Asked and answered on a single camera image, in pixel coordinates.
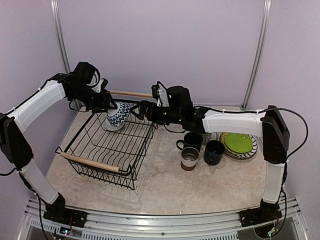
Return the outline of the blue white patterned bowl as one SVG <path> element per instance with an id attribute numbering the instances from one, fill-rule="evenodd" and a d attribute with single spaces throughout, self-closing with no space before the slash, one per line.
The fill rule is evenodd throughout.
<path id="1" fill-rule="evenodd" d="M 118 131 L 126 123 L 130 115 L 130 105 L 126 102 L 116 102 L 117 109 L 107 112 L 105 127 L 109 131 Z"/>

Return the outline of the dark green mug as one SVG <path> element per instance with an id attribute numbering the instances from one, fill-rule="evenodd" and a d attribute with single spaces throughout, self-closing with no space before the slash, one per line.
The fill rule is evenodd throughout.
<path id="1" fill-rule="evenodd" d="M 192 147 L 197 149 L 200 152 L 202 143 L 203 143 L 203 137 L 200 134 L 195 132 L 188 132 L 183 137 L 183 139 L 179 139 L 176 141 L 176 147 L 181 151 L 184 148 Z"/>

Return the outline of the brown white small cup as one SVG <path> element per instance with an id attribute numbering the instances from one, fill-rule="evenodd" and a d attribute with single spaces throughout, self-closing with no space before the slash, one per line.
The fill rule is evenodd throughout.
<path id="1" fill-rule="evenodd" d="M 180 166 L 185 171 L 193 171 L 196 168 L 199 151 L 194 147 L 185 147 L 181 151 Z"/>

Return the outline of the white floral patterned mug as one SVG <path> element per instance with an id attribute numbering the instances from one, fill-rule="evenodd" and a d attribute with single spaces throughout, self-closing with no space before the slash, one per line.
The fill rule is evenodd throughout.
<path id="1" fill-rule="evenodd" d="M 203 133 L 203 134 L 201 134 L 201 136 L 202 136 L 202 144 L 206 145 L 209 141 L 216 140 L 218 133 L 217 132 Z"/>

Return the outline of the dark blue cup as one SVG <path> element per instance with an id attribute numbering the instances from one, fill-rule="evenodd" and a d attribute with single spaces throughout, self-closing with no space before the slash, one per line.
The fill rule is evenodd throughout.
<path id="1" fill-rule="evenodd" d="M 225 152 L 225 146 L 218 140 L 210 140 L 204 149 L 203 159 L 209 166 L 218 165 Z"/>

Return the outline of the green plastic plate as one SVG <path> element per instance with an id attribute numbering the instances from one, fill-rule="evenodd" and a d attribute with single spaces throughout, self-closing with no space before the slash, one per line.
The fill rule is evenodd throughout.
<path id="1" fill-rule="evenodd" d="M 226 146 L 236 153 L 244 154 L 253 149 L 253 141 L 246 134 L 227 133 L 224 141 Z"/>

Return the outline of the grey reindeer snowflake plate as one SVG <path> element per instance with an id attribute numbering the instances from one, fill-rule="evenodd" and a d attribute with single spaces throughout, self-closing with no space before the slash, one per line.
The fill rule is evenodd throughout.
<path id="1" fill-rule="evenodd" d="M 252 149 L 247 153 L 237 153 L 227 147 L 226 142 L 225 142 L 226 134 L 227 134 L 226 132 L 222 133 L 219 137 L 219 141 L 224 145 L 225 153 L 227 155 L 229 155 L 230 157 L 232 157 L 236 160 L 242 160 L 242 161 L 248 160 L 256 155 L 256 153 L 258 151 L 258 143 L 257 143 L 254 136 L 248 134 L 248 136 L 250 137 L 250 139 L 252 140 L 252 143 L 253 143 Z"/>

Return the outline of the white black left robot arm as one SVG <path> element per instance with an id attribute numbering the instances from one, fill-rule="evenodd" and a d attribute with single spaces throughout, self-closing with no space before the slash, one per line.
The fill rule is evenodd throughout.
<path id="1" fill-rule="evenodd" d="M 47 180 L 38 166 L 27 133 L 53 106 L 63 100 L 81 102 L 86 111 L 103 113 L 116 109 L 108 80 L 89 62 L 80 61 L 69 73 L 57 73 L 29 97 L 0 115 L 0 150 L 12 163 L 20 178 L 40 200 L 46 210 L 63 223 L 70 218 L 64 197 Z"/>

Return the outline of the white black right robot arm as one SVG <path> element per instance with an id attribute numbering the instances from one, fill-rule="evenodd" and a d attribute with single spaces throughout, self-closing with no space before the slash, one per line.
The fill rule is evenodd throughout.
<path id="1" fill-rule="evenodd" d="M 290 132 L 279 110 L 273 106 L 254 111 L 226 111 L 206 106 L 194 106 L 190 92 L 183 86 L 165 90 L 152 86 L 157 102 L 141 101 L 134 115 L 158 125 L 178 124 L 189 132 L 226 132 L 246 134 L 263 139 L 266 178 L 260 206 L 242 212 L 244 217 L 255 215 L 260 222 L 280 217 L 279 198 L 285 182 Z"/>

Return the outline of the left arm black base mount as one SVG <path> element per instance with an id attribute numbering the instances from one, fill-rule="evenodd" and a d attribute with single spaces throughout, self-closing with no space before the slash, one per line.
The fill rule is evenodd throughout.
<path id="1" fill-rule="evenodd" d="M 85 211 L 70 208 L 66 208 L 62 215 L 56 212 L 50 212 L 49 210 L 46 210 L 43 214 L 46 220 L 79 228 L 84 228 L 87 216 L 88 213 Z"/>

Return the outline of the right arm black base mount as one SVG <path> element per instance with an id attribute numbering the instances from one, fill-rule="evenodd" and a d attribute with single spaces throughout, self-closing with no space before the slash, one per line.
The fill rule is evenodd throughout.
<path id="1" fill-rule="evenodd" d="M 239 213 L 239 219 L 242 227 L 258 225 L 273 220 L 280 219 L 283 215 L 280 210 L 271 212 L 270 210 L 261 210 L 258 208 L 248 208 Z"/>

